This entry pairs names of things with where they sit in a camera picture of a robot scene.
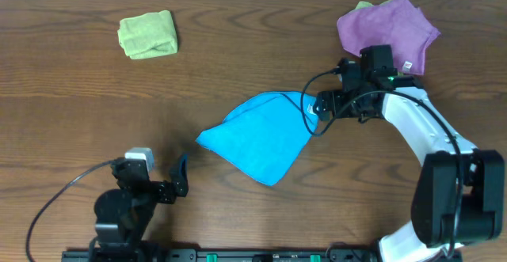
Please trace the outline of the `blue microfiber cloth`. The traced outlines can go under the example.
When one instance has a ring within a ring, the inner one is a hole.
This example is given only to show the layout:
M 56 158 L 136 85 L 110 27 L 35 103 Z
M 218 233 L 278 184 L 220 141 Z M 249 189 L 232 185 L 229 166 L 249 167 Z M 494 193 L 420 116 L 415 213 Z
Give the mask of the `blue microfiber cloth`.
M 316 130 L 316 98 L 300 92 L 266 92 L 233 109 L 196 142 L 255 181 L 277 184 Z

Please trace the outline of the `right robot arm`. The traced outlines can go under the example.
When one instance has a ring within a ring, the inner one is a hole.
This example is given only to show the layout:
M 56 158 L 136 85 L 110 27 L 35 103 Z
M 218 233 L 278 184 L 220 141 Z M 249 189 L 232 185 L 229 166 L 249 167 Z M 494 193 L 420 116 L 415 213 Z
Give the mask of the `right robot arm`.
M 378 240 L 365 261 L 450 261 L 459 248 L 502 231 L 505 161 L 480 150 L 435 109 L 423 85 L 395 68 L 391 47 L 370 46 L 330 73 L 341 88 L 318 93 L 310 110 L 329 127 L 338 119 L 391 123 L 421 164 L 410 221 Z

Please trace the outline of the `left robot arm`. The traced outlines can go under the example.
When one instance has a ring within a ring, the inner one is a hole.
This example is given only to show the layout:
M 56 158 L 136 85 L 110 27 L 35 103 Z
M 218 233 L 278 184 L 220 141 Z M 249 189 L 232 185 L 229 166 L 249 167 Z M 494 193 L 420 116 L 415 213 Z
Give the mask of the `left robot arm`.
M 170 180 L 149 179 L 145 159 L 118 158 L 111 164 L 118 189 L 99 196 L 94 204 L 97 236 L 90 242 L 90 261 L 164 261 L 167 251 L 143 240 L 159 204 L 173 204 L 189 191 L 188 157 L 181 155 L 170 169 Z

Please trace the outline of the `purple microfiber cloth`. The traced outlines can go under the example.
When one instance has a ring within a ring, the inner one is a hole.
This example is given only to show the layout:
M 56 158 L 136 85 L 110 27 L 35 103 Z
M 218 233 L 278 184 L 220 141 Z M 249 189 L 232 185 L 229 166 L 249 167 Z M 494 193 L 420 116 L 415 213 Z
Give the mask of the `purple microfiber cloth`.
M 342 47 L 354 55 L 366 47 L 389 44 L 395 67 L 413 75 L 425 73 L 425 52 L 440 35 L 410 0 L 353 9 L 337 20 L 337 31 Z

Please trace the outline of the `green cloth under pile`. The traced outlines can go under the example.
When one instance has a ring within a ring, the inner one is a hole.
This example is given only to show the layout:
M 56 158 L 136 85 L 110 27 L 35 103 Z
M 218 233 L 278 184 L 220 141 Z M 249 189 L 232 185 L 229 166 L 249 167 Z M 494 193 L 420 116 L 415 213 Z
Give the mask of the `green cloth under pile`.
M 390 0 L 386 0 L 385 2 L 381 2 L 379 5 L 384 5 L 384 4 L 387 4 L 389 3 Z M 368 7 L 373 7 L 374 4 L 370 3 L 370 2 L 366 2 L 366 1 L 359 1 L 356 5 L 356 7 L 354 8 L 354 10 L 359 10 L 359 9 L 364 9 L 364 8 L 368 8 Z

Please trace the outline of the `folded green cloth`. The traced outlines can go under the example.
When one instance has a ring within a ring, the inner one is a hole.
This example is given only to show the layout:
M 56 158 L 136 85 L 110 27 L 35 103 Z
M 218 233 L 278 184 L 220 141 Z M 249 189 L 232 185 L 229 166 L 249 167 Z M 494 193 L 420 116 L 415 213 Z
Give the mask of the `folded green cloth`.
M 178 52 L 177 32 L 168 10 L 125 18 L 120 21 L 117 35 L 130 59 L 151 59 Z

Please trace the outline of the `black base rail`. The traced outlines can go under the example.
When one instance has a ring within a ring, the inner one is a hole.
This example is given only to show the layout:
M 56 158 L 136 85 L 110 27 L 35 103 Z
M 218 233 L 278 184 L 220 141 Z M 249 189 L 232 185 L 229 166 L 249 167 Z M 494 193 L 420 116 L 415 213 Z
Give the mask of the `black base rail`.
M 88 251 L 64 251 L 62 262 L 90 261 Z M 119 258 L 97 254 L 91 261 L 166 261 L 166 262 L 361 262 L 379 261 L 373 251 L 364 249 L 331 249 L 318 251 L 196 251 L 172 249 L 151 258 Z

